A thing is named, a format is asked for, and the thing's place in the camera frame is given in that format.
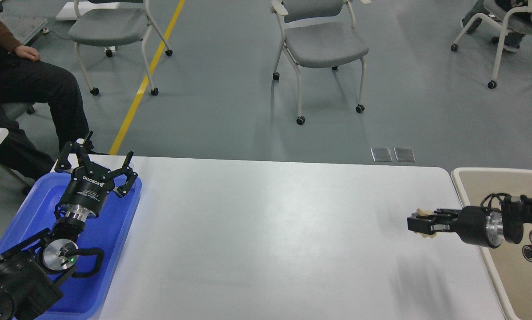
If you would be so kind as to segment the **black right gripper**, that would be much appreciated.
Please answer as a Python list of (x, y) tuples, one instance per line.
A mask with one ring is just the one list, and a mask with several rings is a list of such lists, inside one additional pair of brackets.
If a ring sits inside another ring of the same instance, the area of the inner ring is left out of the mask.
[(434, 215), (408, 217), (408, 230), (424, 235), (455, 232), (467, 244), (488, 248), (498, 248), (504, 239), (499, 211), (469, 205), (462, 210), (435, 209)]

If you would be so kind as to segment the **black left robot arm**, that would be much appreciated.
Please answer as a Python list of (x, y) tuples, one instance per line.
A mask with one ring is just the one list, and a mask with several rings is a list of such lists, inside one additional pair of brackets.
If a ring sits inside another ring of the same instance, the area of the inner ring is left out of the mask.
[(110, 194), (130, 194), (138, 174), (130, 166), (109, 169), (89, 158), (85, 143), (68, 142), (61, 150), (54, 176), (69, 174), (68, 185), (54, 205), (54, 224), (0, 254), (0, 320), (34, 320), (54, 306), (71, 278), (89, 278), (103, 267), (107, 250), (77, 243), (86, 221), (99, 217)]

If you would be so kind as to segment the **person's hand on lap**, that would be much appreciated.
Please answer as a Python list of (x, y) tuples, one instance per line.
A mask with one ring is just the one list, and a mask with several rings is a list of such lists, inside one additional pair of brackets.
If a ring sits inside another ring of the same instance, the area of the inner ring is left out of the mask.
[(40, 61), (40, 53), (33, 47), (28, 45), (18, 45), (12, 52), (22, 59), (30, 61)]

